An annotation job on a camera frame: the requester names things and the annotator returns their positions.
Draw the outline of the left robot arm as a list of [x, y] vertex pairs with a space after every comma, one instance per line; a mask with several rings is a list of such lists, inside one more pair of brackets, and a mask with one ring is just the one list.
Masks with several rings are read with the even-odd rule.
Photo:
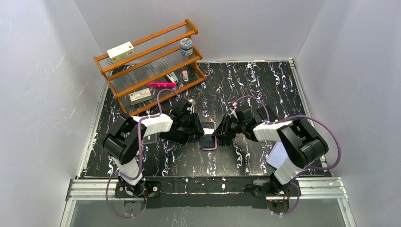
[[143, 139], [156, 136], [179, 145], [186, 145], [190, 135], [202, 135], [195, 100], [179, 99], [170, 110], [150, 116], [121, 114], [103, 140], [103, 149], [108, 152], [118, 167], [120, 189], [134, 197], [146, 193], [142, 165]]

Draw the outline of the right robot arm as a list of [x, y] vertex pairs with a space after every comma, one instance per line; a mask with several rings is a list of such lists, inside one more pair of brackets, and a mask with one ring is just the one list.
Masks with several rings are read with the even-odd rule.
[[305, 116], [269, 122], [267, 119], [257, 120], [247, 107], [237, 107], [223, 116], [212, 135], [234, 138], [237, 134], [256, 142], [271, 140], [283, 144], [287, 157], [270, 175], [267, 187], [275, 193], [287, 189], [301, 171], [329, 151], [327, 142]]

